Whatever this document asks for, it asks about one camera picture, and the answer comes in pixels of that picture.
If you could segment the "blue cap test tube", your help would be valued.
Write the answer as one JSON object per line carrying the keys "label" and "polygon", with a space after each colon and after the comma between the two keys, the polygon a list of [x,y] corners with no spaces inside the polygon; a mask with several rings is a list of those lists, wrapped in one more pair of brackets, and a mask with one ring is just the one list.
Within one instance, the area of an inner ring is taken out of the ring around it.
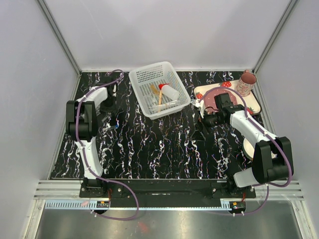
{"label": "blue cap test tube", "polygon": [[102,131],[105,132],[105,131],[114,130],[117,128],[118,128],[117,125],[113,125],[113,126],[107,125],[106,127],[102,128]]}
{"label": "blue cap test tube", "polygon": [[107,115],[102,119],[102,122],[108,122],[112,118],[111,115]]}

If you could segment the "bundle of plastic pipettes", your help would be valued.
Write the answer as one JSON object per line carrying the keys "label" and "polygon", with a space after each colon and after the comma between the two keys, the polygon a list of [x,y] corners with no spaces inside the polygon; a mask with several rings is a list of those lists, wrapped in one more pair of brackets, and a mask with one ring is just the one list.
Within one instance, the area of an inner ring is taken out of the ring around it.
{"label": "bundle of plastic pipettes", "polygon": [[170,101],[167,103],[162,102],[161,104],[155,104],[153,106],[151,106],[150,111],[151,112],[160,112],[166,109],[170,109],[172,107],[176,107],[179,105],[179,101]]}

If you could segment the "wash bottle red cap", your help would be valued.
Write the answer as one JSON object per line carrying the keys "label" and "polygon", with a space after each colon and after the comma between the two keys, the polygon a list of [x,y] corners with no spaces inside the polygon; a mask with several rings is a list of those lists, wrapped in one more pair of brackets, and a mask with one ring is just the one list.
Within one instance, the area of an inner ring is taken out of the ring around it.
{"label": "wash bottle red cap", "polygon": [[179,91],[175,90],[169,84],[159,84],[159,89],[161,90],[162,94],[173,101],[176,101],[179,97]]}

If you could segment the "wooden test tube clamp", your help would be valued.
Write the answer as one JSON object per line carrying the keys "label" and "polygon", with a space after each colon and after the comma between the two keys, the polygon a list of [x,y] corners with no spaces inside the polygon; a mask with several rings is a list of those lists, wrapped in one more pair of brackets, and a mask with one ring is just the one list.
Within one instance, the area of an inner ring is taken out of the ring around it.
{"label": "wooden test tube clamp", "polygon": [[162,91],[159,91],[159,106],[161,105],[162,102]]}

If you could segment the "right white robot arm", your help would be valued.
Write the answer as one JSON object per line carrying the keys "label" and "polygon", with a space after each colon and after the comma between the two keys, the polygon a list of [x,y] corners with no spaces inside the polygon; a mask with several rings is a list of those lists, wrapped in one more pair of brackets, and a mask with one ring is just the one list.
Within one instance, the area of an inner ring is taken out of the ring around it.
{"label": "right white robot arm", "polygon": [[248,115],[246,105],[235,105],[229,94],[215,96],[217,111],[206,112],[202,99],[193,102],[199,111],[198,126],[201,134],[206,138],[211,129],[221,124],[229,124],[238,130],[253,147],[252,166],[233,175],[233,181],[226,185],[226,191],[231,197],[238,197],[248,186],[261,184],[275,185],[274,181],[286,178],[286,187],[293,176],[293,159],[291,142],[287,137],[278,137],[268,132]]}

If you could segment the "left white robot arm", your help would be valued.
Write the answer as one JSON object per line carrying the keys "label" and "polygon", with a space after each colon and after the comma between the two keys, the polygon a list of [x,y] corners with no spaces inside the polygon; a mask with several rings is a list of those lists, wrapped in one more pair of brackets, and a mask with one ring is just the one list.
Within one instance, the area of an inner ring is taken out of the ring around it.
{"label": "left white robot arm", "polygon": [[77,100],[66,103],[66,133],[75,142],[83,162],[84,176],[79,197],[109,197],[110,189],[102,180],[103,167],[96,147],[98,115],[112,111],[115,105],[113,93],[116,80],[106,77],[91,87],[89,92]]}

